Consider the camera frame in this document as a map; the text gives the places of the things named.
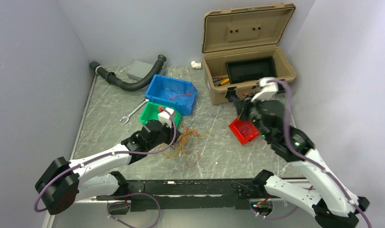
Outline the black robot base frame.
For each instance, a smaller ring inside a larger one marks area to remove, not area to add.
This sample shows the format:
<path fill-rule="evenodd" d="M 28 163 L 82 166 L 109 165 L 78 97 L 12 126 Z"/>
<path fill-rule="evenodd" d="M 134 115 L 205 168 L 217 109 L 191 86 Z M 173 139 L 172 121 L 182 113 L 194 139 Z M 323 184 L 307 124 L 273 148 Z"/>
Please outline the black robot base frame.
<path fill-rule="evenodd" d="M 262 215 L 273 209 L 269 196 L 252 179 L 127 180 L 113 196 L 99 195 L 98 202 L 112 206 L 115 215 L 156 209 L 254 208 Z"/>

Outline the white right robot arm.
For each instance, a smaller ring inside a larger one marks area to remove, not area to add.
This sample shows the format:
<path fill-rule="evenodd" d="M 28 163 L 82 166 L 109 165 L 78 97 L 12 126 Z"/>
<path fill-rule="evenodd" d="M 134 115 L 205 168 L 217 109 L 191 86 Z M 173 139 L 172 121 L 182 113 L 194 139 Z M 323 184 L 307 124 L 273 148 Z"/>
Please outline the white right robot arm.
<path fill-rule="evenodd" d="M 233 104 L 239 119 L 252 123 L 275 154 L 300 170 L 315 188 L 312 191 L 297 187 L 262 170 L 253 180 L 256 196 L 270 194 L 287 200 L 311 214 L 322 228 L 354 228 L 359 223 L 357 215 L 371 227 L 365 215 L 369 200 L 346 188 L 323 161 L 312 140 L 291 125 L 288 101 L 260 101 L 249 94 Z"/>

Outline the white pipe elbow fitting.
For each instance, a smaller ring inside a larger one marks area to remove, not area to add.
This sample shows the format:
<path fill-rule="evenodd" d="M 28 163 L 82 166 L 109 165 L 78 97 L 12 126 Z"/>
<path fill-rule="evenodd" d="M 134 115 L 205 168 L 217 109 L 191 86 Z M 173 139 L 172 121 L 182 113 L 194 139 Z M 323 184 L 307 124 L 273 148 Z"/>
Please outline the white pipe elbow fitting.
<path fill-rule="evenodd" d="M 193 69 L 201 69 L 202 68 L 201 62 L 191 61 L 190 64 L 191 64 L 191 67 Z"/>

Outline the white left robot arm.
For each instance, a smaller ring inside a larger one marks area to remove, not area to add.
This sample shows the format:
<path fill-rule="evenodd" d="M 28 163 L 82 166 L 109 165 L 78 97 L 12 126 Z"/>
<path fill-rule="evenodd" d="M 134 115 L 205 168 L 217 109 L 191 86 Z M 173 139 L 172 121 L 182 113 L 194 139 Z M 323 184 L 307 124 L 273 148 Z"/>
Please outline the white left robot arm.
<path fill-rule="evenodd" d="M 171 147 L 181 133 L 174 123 L 150 120 L 119 144 L 103 152 L 74 160 L 54 159 L 35 184 L 34 211 L 59 214 L 79 200 L 107 195 L 117 200 L 128 192 L 128 182 L 114 168 L 131 165 L 160 144 Z"/>

